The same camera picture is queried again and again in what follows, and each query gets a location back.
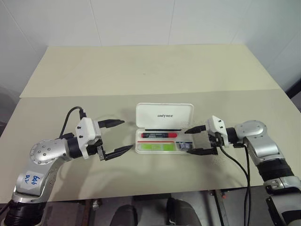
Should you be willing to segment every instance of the black cylinder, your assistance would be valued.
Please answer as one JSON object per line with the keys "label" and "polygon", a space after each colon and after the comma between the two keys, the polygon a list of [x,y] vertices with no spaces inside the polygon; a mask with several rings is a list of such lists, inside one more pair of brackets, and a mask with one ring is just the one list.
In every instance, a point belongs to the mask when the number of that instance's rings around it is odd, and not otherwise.
{"label": "black cylinder", "polygon": [[257,168],[263,181],[287,176],[294,176],[290,166],[287,164],[285,159],[273,159],[270,161],[265,161],[257,165]]}
{"label": "black cylinder", "polygon": [[12,202],[5,217],[4,224],[7,226],[34,226],[43,217],[46,202],[21,203]]}
{"label": "black cylinder", "polygon": [[226,128],[228,134],[228,140],[231,144],[235,144],[238,141],[236,131],[233,127]]}
{"label": "black cylinder", "polygon": [[69,147],[69,155],[71,158],[79,158],[83,156],[79,149],[79,143],[77,142],[77,137],[73,137],[67,140]]}

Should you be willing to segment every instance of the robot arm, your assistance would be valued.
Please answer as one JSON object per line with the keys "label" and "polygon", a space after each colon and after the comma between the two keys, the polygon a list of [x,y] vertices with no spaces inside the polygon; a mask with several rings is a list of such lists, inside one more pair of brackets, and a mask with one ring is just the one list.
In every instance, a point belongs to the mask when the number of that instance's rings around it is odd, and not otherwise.
{"label": "robot arm", "polygon": [[5,225],[33,226],[41,221],[56,174],[64,162],[81,156],[87,159],[96,153],[101,161],[110,160],[132,148],[132,145],[124,146],[112,153],[106,153],[103,149],[100,128],[117,126],[124,121],[94,121],[87,118],[83,112],[80,117],[80,123],[76,126],[76,136],[72,133],[61,133],[60,138],[42,140],[32,147],[27,166],[18,176]]}
{"label": "robot arm", "polygon": [[[245,145],[261,175],[266,191],[271,194],[266,202],[275,225],[301,223],[301,182],[285,161],[277,144],[268,136],[267,127],[260,121],[246,121],[234,128],[226,128],[223,120],[212,116],[205,126],[194,127],[186,133],[207,130],[212,146]],[[213,142],[211,137],[221,137]],[[198,150],[190,153],[200,154]]]}

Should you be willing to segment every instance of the red marker cap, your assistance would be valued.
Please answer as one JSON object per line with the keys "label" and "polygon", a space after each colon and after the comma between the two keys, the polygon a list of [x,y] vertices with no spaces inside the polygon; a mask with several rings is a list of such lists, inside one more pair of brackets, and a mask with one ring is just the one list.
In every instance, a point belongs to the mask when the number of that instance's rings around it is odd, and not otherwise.
{"label": "red marker cap", "polygon": [[168,138],[175,138],[177,136],[177,133],[168,133]]}

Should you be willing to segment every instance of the black cable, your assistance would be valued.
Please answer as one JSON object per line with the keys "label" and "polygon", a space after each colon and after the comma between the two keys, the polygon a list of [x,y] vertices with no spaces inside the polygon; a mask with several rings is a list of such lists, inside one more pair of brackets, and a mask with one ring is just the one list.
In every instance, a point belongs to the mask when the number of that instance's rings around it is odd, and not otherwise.
{"label": "black cable", "polygon": [[10,200],[1,210],[0,210],[0,216],[2,215],[2,213],[5,212],[5,210],[10,206],[12,200]]}
{"label": "black cable", "polygon": [[[241,170],[244,172],[244,174],[246,176],[247,190],[246,190],[245,201],[244,201],[244,225],[246,225],[246,200],[247,200],[247,196],[249,195],[249,197],[250,197],[250,194],[251,194],[249,175],[246,172],[246,170],[242,167],[242,165],[236,159],[234,159],[231,155],[229,155],[228,153],[225,152],[224,148],[222,147],[222,137],[221,137],[221,135],[217,134],[216,136],[219,140],[219,143],[220,143],[219,147],[220,147],[221,151],[223,152],[223,154],[226,155],[232,161],[234,161],[241,168]],[[248,170],[249,170],[250,164],[248,163],[249,162],[248,159],[249,159],[249,156],[247,155],[247,165],[248,165]]]}
{"label": "black cable", "polygon": [[248,154],[248,149],[245,146],[245,152],[246,152],[246,165],[247,165],[247,173],[248,173],[248,188],[247,191],[249,193],[249,212],[248,212],[248,222],[247,226],[250,225],[250,218],[251,218],[251,174],[250,174],[250,160],[249,160],[249,154]]}
{"label": "black cable", "polygon": [[247,178],[247,188],[246,188],[246,194],[245,194],[245,200],[244,200],[244,225],[246,224],[246,205],[247,205],[247,201],[248,201],[248,196],[250,194],[250,177],[249,177],[249,173],[250,173],[250,162],[249,162],[249,155],[248,155],[248,150],[245,147],[245,153],[246,153],[246,161],[247,161],[247,174],[248,174],[248,178]]}
{"label": "black cable", "polygon": [[63,137],[63,133],[64,133],[64,131],[65,131],[65,128],[66,128],[66,125],[67,125],[69,116],[70,116],[71,112],[73,112],[75,109],[79,109],[80,119],[81,119],[82,117],[86,117],[86,114],[84,113],[84,110],[83,110],[81,107],[76,106],[76,107],[71,108],[70,111],[69,111],[69,112],[67,113],[67,115],[66,115],[66,119],[65,119],[65,122],[64,122],[64,125],[63,125],[63,128],[62,128],[60,137],[59,137],[60,139],[62,139],[62,137]]}
{"label": "black cable", "polygon": [[[242,167],[242,165],[236,159],[234,159],[232,156],[228,155],[228,153],[225,152],[225,150],[223,149],[223,147],[221,145],[220,145],[220,149],[224,153],[224,155],[226,155],[228,158],[230,158],[232,161],[234,161],[241,168],[241,170],[244,172],[244,174],[246,176],[247,181],[249,181],[249,176],[248,176],[246,170]],[[249,182],[248,182],[248,186],[247,186],[247,191],[246,191],[246,195],[245,195],[245,203],[244,203],[244,225],[246,224],[246,199],[247,199],[247,194],[249,194],[248,188],[249,188]]]}

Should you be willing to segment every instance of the small item in case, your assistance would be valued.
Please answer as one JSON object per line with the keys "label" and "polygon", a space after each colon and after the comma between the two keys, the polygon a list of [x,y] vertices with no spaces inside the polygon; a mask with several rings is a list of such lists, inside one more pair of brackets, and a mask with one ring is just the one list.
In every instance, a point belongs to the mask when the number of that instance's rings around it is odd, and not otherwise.
{"label": "small item in case", "polygon": [[141,143],[138,146],[141,151],[175,151],[174,143],[156,144],[156,143]]}
{"label": "small item in case", "polygon": [[191,127],[193,111],[192,104],[138,103],[136,152],[188,154],[188,150],[194,149],[193,137],[182,129]]}
{"label": "small item in case", "polygon": [[176,142],[178,149],[180,149],[182,152],[187,152],[193,149],[192,142]]}
{"label": "small item in case", "polygon": [[176,138],[177,133],[141,133],[142,138]]}

